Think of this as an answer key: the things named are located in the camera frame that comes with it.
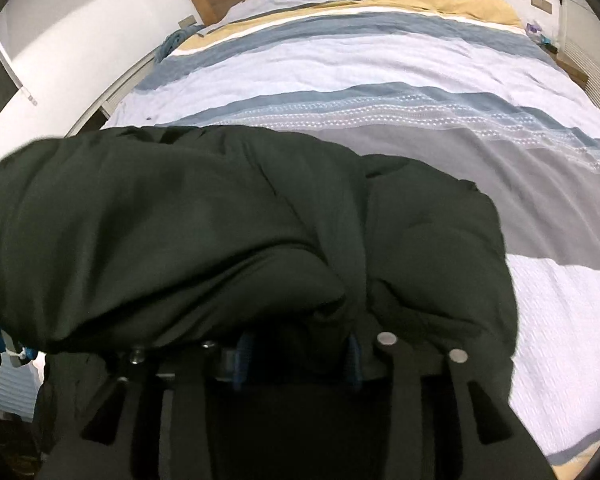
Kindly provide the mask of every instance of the dark green garment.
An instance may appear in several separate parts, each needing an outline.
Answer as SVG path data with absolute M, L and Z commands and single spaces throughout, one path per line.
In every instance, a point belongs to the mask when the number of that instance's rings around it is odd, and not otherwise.
M 352 330 L 464 348 L 508 393 L 496 209 L 427 164 L 244 126 L 39 140 L 0 164 L 0 325 L 47 352 L 272 327 L 331 370 Z

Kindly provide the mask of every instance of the bedding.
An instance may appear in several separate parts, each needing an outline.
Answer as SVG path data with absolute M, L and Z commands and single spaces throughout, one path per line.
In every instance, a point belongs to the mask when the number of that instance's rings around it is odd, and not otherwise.
M 502 0 L 247 0 L 105 127 L 244 124 L 417 158 L 494 201 L 509 402 L 549 461 L 600 439 L 600 111 Z

